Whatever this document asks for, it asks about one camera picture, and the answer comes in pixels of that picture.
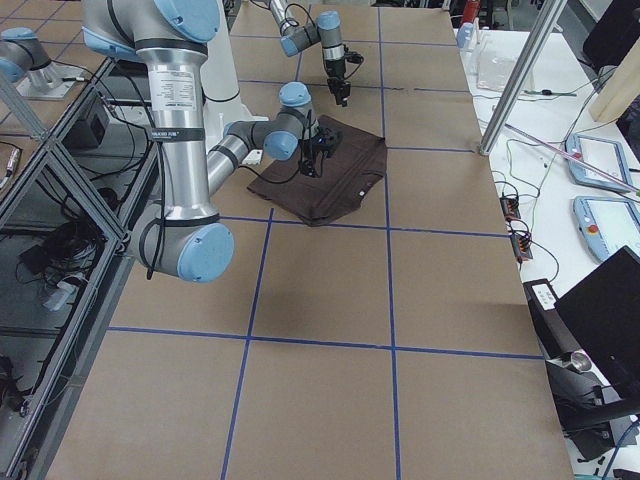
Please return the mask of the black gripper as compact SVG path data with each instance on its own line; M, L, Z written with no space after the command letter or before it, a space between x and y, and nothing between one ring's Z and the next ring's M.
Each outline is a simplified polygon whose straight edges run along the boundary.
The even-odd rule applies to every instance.
M338 106L347 106L351 93L351 83L346 79L346 61L324 60L327 85Z
M301 140L299 173L303 176L322 176L325 160L334 155L342 139L341 131L319 127L315 136Z

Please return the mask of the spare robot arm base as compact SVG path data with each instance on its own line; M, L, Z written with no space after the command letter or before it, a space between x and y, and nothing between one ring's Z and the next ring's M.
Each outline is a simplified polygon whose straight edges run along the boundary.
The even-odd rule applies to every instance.
M84 80L80 67L54 62L26 27L1 32L1 73L22 97L40 100L62 99Z

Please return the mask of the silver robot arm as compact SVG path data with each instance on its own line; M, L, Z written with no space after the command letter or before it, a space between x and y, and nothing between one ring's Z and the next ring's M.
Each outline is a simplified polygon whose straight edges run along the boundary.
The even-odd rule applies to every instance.
M225 180L259 151L296 159L298 172L310 174L342 135L320 123L300 82L281 88L274 118L247 110L218 1L86 1L83 17L90 49L148 72L161 196L133 228L133 254L149 273L213 281L235 247L211 200Z
M300 54L316 44L321 45L328 88L336 104L346 107L351 93L346 65L348 56L354 52L343 42L339 13L325 11L316 20L309 19L301 24L290 15L292 4L287 1L264 1L264 4L278 25L280 45L287 57Z

